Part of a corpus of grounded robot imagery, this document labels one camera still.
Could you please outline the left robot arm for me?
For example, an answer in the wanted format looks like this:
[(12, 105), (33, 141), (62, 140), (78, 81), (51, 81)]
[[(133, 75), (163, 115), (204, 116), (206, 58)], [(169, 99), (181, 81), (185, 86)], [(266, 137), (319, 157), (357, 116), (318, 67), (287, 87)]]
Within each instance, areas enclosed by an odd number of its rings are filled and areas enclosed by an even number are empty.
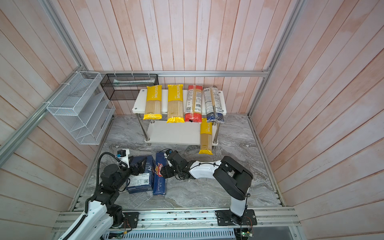
[(59, 237), (60, 240), (101, 240), (110, 228), (131, 227), (121, 206), (115, 204), (120, 188), (131, 176), (144, 173), (147, 158), (131, 165), (115, 158), (118, 164), (106, 166), (100, 174), (94, 194), (86, 199), (85, 209), (76, 221)]

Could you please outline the red spaghetti pack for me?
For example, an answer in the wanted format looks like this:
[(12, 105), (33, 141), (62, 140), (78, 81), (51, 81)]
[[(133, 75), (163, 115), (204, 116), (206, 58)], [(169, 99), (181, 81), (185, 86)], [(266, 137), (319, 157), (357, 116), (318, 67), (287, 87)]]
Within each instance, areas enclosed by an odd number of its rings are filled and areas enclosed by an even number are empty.
[(202, 96), (203, 87), (190, 85), (187, 92), (185, 121), (192, 123), (202, 122)]

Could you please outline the yellow Pastatime spaghetti pack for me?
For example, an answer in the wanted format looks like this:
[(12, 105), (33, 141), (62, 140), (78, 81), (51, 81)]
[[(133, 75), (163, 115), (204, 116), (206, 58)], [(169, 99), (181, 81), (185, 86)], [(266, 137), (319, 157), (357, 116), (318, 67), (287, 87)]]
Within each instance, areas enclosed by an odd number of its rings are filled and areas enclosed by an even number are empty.
[(213, 155), (213, 125), (207, 121), (207, 118), (202, 118), (200, 130), (200, 151), (201, 155)]
[(162, 117), (162, 86), (147, 87), (146, 108), (143, 120), (160, 120)]

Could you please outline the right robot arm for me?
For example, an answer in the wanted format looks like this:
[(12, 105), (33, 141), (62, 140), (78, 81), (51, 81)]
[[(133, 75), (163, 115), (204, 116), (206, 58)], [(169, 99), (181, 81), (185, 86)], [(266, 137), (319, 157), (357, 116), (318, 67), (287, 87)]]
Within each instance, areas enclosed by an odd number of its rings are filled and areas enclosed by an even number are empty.
[(166, 150), (168, 164), (160, 170), (165, 178), (215, 179), (231, 197), (229, 210), (215, 211), (219, 226), (242, 226), (247, 219), (249, 188), (253, 174), (229, 156), (216, 162), (187, 161), (178, 151)]

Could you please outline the blue white-label spaghetti pack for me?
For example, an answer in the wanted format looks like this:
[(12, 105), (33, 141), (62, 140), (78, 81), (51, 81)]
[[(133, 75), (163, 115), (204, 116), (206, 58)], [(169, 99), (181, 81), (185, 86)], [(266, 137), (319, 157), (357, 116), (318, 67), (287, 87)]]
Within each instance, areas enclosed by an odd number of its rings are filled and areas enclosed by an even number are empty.
[(223, 124), (224, 114), (219, 90), (216, 86), (204, 88), (207, 122)]

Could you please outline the blue Barilla spaghetti box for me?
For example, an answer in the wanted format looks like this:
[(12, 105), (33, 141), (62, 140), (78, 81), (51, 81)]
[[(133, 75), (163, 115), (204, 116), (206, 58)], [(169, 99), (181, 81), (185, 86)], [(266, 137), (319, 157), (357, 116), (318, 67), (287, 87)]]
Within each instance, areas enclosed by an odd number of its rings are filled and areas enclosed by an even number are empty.
[(154, 186), (153, 195), (166, 194), (166, 179), (163, 177), (161, 171), (168, 165), (164, 152), (157, 152), (154, 164)]

